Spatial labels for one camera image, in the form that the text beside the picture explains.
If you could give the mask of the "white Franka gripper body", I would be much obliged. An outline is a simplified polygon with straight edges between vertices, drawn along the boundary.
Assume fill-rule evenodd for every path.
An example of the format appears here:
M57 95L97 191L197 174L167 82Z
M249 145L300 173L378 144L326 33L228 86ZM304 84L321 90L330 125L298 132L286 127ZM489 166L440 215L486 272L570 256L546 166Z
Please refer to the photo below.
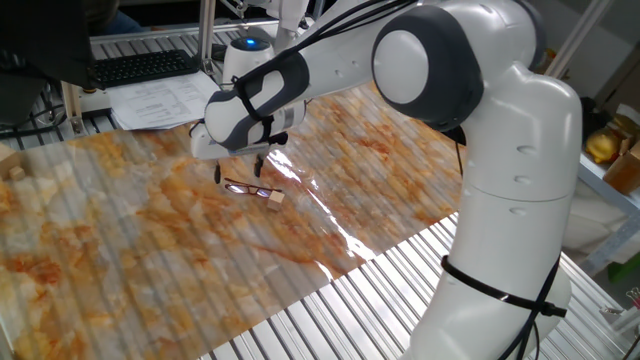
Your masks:
M211 138L203 122L195 123L189 131L189 136L192 156L200 160L219 160L256 154L265 155L270 150L269 144L250 145L240 150L228 150Z

